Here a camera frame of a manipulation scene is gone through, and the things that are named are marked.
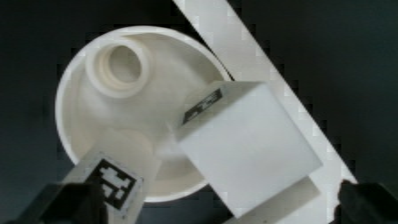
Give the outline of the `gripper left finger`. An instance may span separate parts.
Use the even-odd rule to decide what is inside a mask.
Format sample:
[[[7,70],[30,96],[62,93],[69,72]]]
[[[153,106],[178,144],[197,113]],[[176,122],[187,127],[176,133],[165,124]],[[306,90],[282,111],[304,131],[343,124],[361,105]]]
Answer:
[[[99,185],[48,184],[25,211],[5,224],[108,224]]]

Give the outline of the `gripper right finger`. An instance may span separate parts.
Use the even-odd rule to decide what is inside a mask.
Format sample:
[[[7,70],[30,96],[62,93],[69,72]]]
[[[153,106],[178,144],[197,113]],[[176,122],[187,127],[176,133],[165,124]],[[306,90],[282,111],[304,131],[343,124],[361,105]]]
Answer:
[[[332,224],[398,224],[398,183],[341,182]]]

